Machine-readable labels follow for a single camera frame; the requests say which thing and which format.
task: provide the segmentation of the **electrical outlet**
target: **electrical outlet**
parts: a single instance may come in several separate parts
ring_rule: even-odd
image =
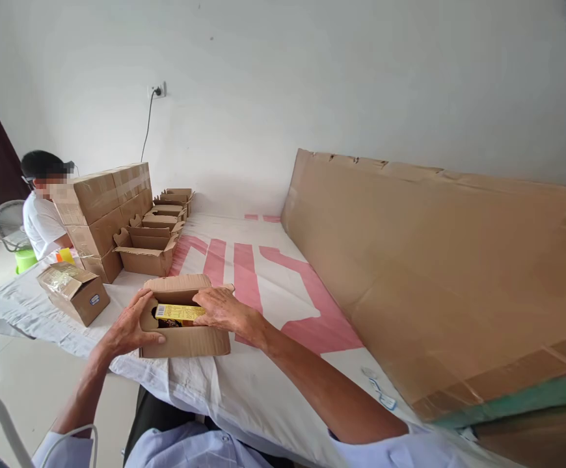
[[[161,84],[156,84],[155,86],[147,86],[146,87],[146,98],[151,98],[151,93],[156,89],[161,89],[161,94],[158,96],[157,94],[153,96],[153,99],[161,99],[166,97],[166,82],[162,81]]]

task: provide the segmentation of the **bed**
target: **bed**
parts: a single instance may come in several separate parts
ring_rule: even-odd
[[[122,271],[105,285],[111,303],[84,328],[56,309],[36,282],[45,259],[0,287],[0,332],[24,334],[86,358],[150,276]],[[363,347],[313,268],[276,216],[244,219],[195,213],[174,253],[171,275],[205,273],[284,333],[320,354],[398,417],[421,424]],[[345,467],[327,428],[300,392],[259,350],[231,336],[231,354],[191,359],[114,360],[111,370],[181,409],[209,415],[222,429],[264,452],[308,467]],[[442,430],[469,466],[512,466]]]

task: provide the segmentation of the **light blue sleeve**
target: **light blue sleeve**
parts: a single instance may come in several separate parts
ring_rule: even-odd
[[[49,432],[45,436],[32,459],[36,468],[40,468],[47,452],[60,437],[62,437],[62,434],[56,434],[55,432]],[[91,455],[92,439],[67,437],[53,449],[46,468],[88,468]]]
[[[409,433],[365,445],[333,444],[350,468],[466,468],[456,448],[440,434],[408,424]]]

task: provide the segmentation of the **yellow product box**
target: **yellow product box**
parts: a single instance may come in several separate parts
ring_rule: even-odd
[[[203,307],[195,305],[176,305],[176,304],[159,304],[155,311],[155,318],[162,320],[196,320],[197,317],[205,315]]]

